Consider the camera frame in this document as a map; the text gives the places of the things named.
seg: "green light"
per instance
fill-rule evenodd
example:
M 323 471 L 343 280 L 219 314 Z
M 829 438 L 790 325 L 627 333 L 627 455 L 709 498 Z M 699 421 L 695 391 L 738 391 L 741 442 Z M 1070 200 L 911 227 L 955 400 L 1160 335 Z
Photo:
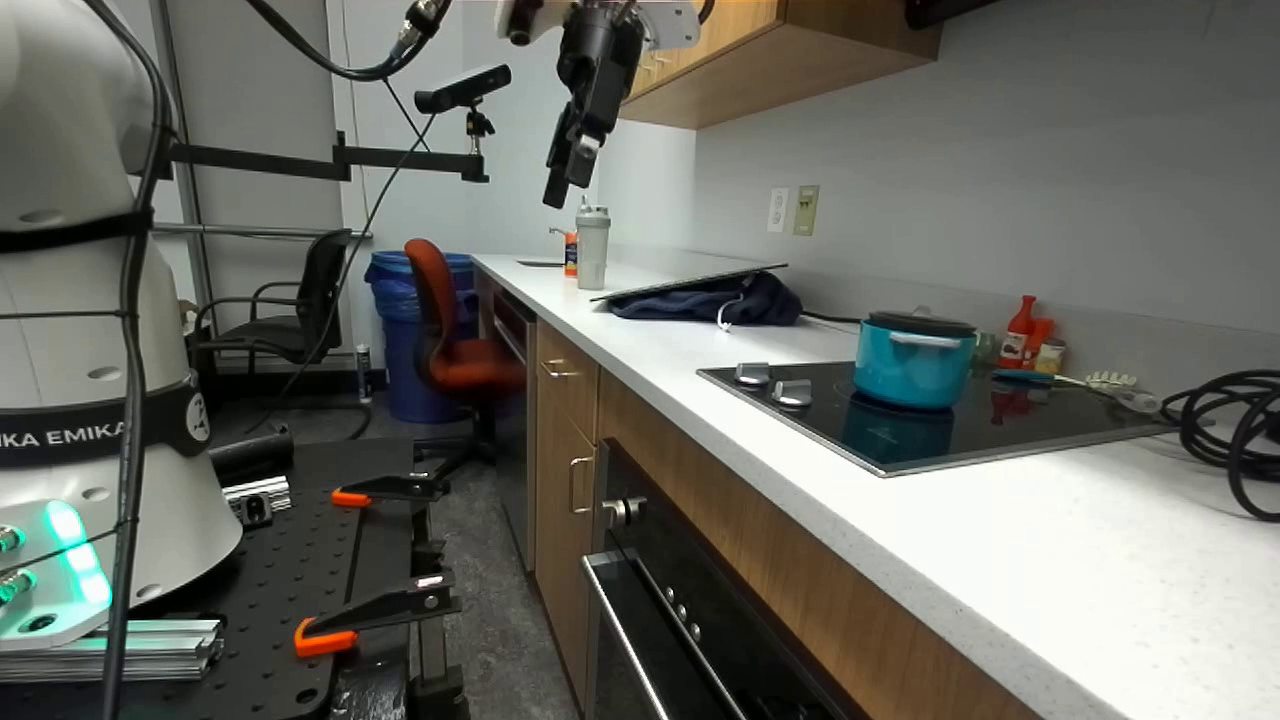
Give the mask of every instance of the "green light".
M 47 525 L 51 525 L 56 541 L 65 541 L 65 546 L 80 546 L 84 541 L 84 525 L 70 506 L 47 506 L 46 511 L 47 511 Z
M 71 550 L 70 560 L 71 560 L 77 578 L 96 573 L 96 557 L 88 546 Z
M 101 573 L 80 578 L 80 596 L 84 596 L 88 605 L 114 605 L 114 586 L 107 586 Z

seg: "oven door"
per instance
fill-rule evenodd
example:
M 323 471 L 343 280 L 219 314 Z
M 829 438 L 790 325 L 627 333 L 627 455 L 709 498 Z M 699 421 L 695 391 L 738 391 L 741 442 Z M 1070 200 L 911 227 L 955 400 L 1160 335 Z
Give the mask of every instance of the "oven door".
M 744 715 L 627 553 L 586 557 L 599 602 L 598 701 L 590 720 L 738 720 Z

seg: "office chair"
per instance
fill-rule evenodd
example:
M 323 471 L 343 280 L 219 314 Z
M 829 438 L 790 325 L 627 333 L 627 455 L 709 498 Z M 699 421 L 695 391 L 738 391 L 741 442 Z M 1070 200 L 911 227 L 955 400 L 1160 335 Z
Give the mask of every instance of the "office chair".
M 201 335 L 208 335 L 211 314 L 230 306 L 250 306 L 250 325 L 198 339 L 201 373 L 216 382 L 216 353 L 250 353 L 250 382 L 256 378 L 256 353 L 285 356 L 302 369 L 321 365 L 339 343 L 336 295 L 347 248 L 351 232 L 323 232 L 314 242 L 302 280 L 273 280 L 252 295 L 204 306 L 198 317 Z
M 523 365 L 502 339 L 462 333 L 454 271 L 433 242 L 409 242 L 403 256 L 426 317 L 418 373 L 433 391 L 473 414 L 470 446 L 438 469 L 438 475 L 443 475 L 463 461 L 497 455 L 497 408 L 523 391 Z

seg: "red chair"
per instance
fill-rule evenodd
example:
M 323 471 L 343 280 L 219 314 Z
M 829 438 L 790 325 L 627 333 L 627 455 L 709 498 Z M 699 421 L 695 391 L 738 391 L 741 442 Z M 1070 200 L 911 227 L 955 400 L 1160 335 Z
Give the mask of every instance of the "red chair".
M 462 333 L 454 271 L 433 242 L 409 242 L 403 256 L 418 276 L 426 317 L 418 373 L 438 396 L 473 414 L 473 442 L 438 469 L 438 475 L 443 475 L 463 461 L 494 461 L 497 414 L 509 396 L 523 391 L 523 365 L 506 349 L 506 339 Z

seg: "electrical outlet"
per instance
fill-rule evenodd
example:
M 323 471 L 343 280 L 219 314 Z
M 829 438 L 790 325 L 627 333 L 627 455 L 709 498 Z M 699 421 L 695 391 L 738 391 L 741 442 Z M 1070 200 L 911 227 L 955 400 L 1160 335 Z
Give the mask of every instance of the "electrical outlet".
M 765 227 L 770 227 L 774 237 L 790 232 L 791 197 L 798 197 L 791 190 L 774 190 L 774 192 L 770 192 L 770 222 L 765 222 Z
M 815 206 L 822 206 L 822 186 L 799 186 L 798 192 L 798 214 L 791 214 L 791 237 L 815 237 Z

